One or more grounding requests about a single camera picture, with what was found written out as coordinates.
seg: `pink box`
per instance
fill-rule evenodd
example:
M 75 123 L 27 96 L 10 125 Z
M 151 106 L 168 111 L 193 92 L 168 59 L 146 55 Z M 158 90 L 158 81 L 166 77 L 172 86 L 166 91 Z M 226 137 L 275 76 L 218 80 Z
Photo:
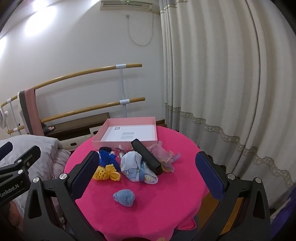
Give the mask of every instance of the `pink box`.
M 144 146 L 157 144 L 155 117 L 111 118 L 92 140 L 94 149 L 102 146 L 113 150 L 121 145 L 124 150 L 132 150 L 131 141 L 139 139 Z

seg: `white paper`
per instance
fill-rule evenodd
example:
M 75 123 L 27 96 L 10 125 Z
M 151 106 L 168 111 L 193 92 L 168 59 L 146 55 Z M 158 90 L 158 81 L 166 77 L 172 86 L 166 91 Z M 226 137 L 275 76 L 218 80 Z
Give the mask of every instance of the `white paper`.
M 155 140 L 154 125 L 109 126 L 101 141 Z

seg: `yellow scrunchie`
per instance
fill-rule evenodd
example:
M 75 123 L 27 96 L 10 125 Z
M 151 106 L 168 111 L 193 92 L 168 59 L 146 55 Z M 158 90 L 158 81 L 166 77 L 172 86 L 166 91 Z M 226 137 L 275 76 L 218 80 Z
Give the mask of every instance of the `yellow scrunchie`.
M 96 180 L 107 180 L 110 178 L 112 181 L 119 181 L 120 173 L 116 171 L 113 164 L 106 165 L 105 168 L 98 166 L 96 172 L 93 175 L 93 178 Z

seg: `blue gripper pad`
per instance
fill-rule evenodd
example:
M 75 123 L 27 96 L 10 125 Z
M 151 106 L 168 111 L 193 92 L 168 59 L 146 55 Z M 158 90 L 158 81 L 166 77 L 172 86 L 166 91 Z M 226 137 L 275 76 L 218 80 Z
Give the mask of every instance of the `blue gripper pad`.
M 13 149 L 13 145 L 11 142 L 7 142 L 5 145 L 0 147 L 0 161 L 7 156 Z
M 214 165 L 213 161 L 204 152 L 199 152 L 196 154 L 195 165 L 199 173 L 205 181 L 213 198 L 221 201 L 225 195 L 225 185 L 209 162 L 212 162 Z
M 69 173 L 69 179 L 67 182 L 67 187 L 72 200 L 82 197 L 99 166 L 99 160 L 99 154 L 96 151 L 91 151 L 80 164 L 73 167 Z

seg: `bed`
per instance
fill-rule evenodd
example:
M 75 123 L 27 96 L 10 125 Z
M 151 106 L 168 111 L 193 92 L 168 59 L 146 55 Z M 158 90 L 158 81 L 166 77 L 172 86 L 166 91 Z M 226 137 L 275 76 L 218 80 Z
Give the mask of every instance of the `bed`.
M 64 167 L 71 155 L 69 151 L 63 149 L 62 144 L 58 139 L 50 137 L 19 135 L 0 141 L 0 147 L 8 141 L 13 144 L 13 150 L 0 160 L 0 167 L 14 163 L 18 157 L 34 145 L 40 148 L 41 157 L 28 170 L 31 181 L 37 176 L 42 180 L 55 179 L 59 177 L 59 175 L 63 173 Z M 19 213 L 22 216 L 24 216 L 27 195 L 28 192 L 25 192 L 14 199 Z M 53 199 L 53 203 L 58 216 L 61 217 L 62 213 L 59 210 L 57 199 Z

